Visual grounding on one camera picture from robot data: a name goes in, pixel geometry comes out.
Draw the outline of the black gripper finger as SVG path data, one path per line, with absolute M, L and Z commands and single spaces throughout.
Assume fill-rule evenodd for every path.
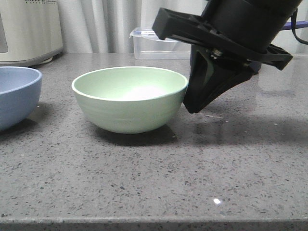
M 218 96 L 248 81 L 254 70 L 249 64 L 230 56 L 215 56 L 210 49 L 192 45 L 190 79 L 184 97 L 189 113 L 198 113 Z

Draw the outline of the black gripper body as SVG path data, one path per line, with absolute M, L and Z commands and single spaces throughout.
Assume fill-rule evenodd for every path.
M 152 30 L 159 39 L 166 38 L 215 48 L 235 56 L 240 60 L 257 61 L 283 70 L 293 56 L 284 49 L 270 44 L 265 51 L 258 52 L 242 46 L 227 38 L 201 16 L 160 8 L 153 23 Z

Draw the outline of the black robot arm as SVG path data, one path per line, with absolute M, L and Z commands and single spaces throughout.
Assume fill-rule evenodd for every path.
M 296 28 L 298 0 L 210 0 L 201 15 L 161 8 L 153 31 L 160 39 L 191 45 L 191 73 L 184 97 L 198 113 L 222 93 L 249 80 L 261 64 L 279 70 L 292 55 L 272 44 L 290 20 Z

